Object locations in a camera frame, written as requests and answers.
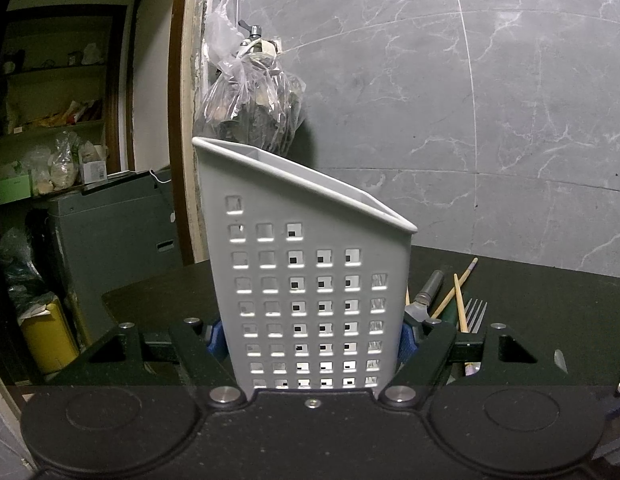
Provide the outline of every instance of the screw head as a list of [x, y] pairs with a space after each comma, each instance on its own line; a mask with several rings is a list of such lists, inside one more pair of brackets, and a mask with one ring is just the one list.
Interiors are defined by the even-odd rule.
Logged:
[[217, 386], [210, 390], [210, 399], [219, 404], [229, 404], [241, 399], [241, 391], [234, 386]]
[[385, 396], [393, 402], [410, 402], [417, 393], [409, 386], [390, 386], [386, 389]]
[[305, 401], [305, 405], [313, 410], [314, 408], [318, 408], [321, 405], [321, 401], [319, 399], [308, 399]]

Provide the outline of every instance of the green box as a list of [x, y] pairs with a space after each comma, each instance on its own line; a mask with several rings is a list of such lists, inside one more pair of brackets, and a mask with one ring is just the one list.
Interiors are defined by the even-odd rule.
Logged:
[[31, 196], [30, 175], [0, 180], [0, 204], [7, 204]]

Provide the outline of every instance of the chopsticks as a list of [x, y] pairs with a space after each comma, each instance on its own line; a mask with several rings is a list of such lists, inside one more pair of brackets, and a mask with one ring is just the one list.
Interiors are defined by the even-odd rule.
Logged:
[[459, 277], [455, 274], [455, 293], [456, 293], [456, 309], [459, 311], [459, 327], [461, 332], [468, 333], [468, 321], [465, 319], [465, 306], [463, 304], [463, 295], [461, 294], [461, 284]]
[[[472, 260], [472, 263], [470, 263], [470, 266], [467, 269], [465, 269], [465, 272], [461, 275], [461, 278], [458, 278], [459, 288], [460, 288], [460, 286], [463, 283], [465, 283], [465, 280], [468, 279], [468, 276], [472, 272], [472, 269], [474, 269], [474, 266], [476, 265], [476, 262], [478, 262], [478, 258], [474, 258]], [[437, 317], [439, 317], [441, 315], [441, 312], [443, 312], [443, 309], [447, 306], [448, 303], [450, 303], [450, 301], [452, 301], [452, 298], [455, 296], [455, 293], [456, 293], [456, 287], [453, 286], [453, 288], [450, 290], [450, 292], [447, 293], [447, 296], [445, 298], [443, 298], [443, 301], [439, 304], [437, 309], [434, 311], [434, 314], [432, 314], [432, 316], [430, 316], [432, 319], [436, 319]]]

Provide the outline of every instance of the fork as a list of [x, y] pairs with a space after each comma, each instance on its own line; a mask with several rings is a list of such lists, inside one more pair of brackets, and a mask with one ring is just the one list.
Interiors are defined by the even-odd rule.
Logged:
[[[474, 300], [472, 303], [472, 299], [470, 298], [467, 302], [467, 306], [465, 307], [465, 317], [468, 320], [468, 332], [473, 334], [478, 333], [480, 329], [481, 323], [483, 322], [483, 316], [485, 316], [485, 311], [488, 309], [488, 302], [483, 300]], [[480, 370], [480, 363], [466, 363], [465, 364], [465, 375], [474, 375], [476, 372]]]
[[483, 300], [474, 300], [474, 303], [472, 303], [472, 298], [467, 301], [467, 304], [465, 305], [465, 318], [468, 320], [468, 332], [473, 334], [478, 333], [478, 329], [480, 329], [480, 324], [483, 322], [483, 316], [485, 316], [485, 311], [487, 309], [487, 301], [483, 303]]

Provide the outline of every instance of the round black disc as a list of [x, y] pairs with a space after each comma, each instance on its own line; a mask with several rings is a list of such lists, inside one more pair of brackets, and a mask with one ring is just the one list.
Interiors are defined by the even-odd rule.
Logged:
[[434, 396], [429, 420], [454, 451], [507, 473], [560, 470], [586, 458], [604, 418], [577, 386], [450, 384]]
[[27, 403], [21, 432], [38, 462], [112, 478], [169, 453], [198, 418], [180, 386], [51, 386]]

